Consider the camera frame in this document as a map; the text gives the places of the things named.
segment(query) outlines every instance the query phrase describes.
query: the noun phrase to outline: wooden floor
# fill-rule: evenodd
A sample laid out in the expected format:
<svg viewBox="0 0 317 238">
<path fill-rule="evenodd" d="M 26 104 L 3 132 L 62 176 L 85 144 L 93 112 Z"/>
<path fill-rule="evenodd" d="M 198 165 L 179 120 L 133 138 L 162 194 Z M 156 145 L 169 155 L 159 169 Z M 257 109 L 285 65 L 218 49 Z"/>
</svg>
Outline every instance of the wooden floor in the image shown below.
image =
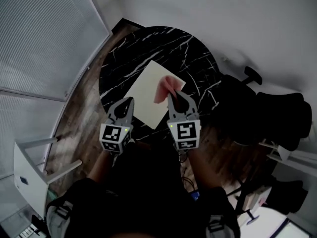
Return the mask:
<svg viewBox="0 0 317 238">
<path fill-rule="evenodd" d="M 81 159 L 83 164 L 50 185 L 50 189 L 58 195 L 67 190 L 74 181 L 86 177 L 102 152 L 99 130 L 100 124 L 105 122 L 107 116 L 99 97 L 99 73 L 106 55 L 115 43 L 135 30 L 137 28 L 126 25 L 110 38 L 92 62 L 90 70 L 81 79 L 66 107 L 56 133 L 61 140 L 53 144 L 46 170 L 51 174 L 77 159 Z M 236 178 L 243 179 L 250 170 L 250 160 L 257 166 L 258 176 L 272 172 L 271 166 L 267 166 L 268 148 L 259 145 L 239 146 L 229 138 L 219 141 L 218 132 L 213 127 L 207 128 L 202 137 L 206 159 L 223 184 L 233 183 Z M 195 182 L 188 160 L 182 164 L 181 172 Z M 184 185 L 188 190 L 192 190 L 188 182 L 184 182 Z"/>
</svg>

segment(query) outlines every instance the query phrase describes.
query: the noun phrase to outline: round table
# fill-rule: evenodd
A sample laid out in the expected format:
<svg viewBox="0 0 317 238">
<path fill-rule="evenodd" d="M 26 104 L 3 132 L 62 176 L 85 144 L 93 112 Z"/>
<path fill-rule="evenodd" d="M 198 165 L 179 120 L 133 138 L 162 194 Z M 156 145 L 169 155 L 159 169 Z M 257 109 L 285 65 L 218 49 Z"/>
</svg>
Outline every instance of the round table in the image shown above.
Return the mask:
<svg viewBox="0 0 317 238">
<path fill-rule="evenodd" d="M 214 101 L 208 90 L 222 74 L 207 47 L 182 30 L 155 26 L 140 29 L 120 40 L 107 55 L 99 78 L 99 93 L 106 112 L 124 98 L 148 63 L 153 60 L 186 82 L 182 91 L 191 96 L 201 119 L 211 113 Z M 169 136 L 168 112 L 155 130 L 133 117 L 132 137 L 147 143 Z"/>
</svg>

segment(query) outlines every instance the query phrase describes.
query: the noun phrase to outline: person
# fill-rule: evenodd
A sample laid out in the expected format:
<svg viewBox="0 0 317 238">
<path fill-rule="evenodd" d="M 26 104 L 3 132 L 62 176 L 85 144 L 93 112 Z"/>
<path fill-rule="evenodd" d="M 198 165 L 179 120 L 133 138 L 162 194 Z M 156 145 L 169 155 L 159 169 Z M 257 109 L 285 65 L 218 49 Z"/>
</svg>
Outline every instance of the person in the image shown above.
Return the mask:
<svg viewBox="0 0 317 238">
<path fill-rule="evenodd" d="M 235 211 L 200 148 L 189 150 L 188 158 L 200 193 L 197 201 L 183 186 L 172 143 L 151 148 L 129 143 L 114 166 L 113 155 L 103 151 L 87 178 L 48 205 L 51 236 L 240 237 Z M 58 211 L 63 218 L 56 220 L 52 213 Z"/>
</svg>

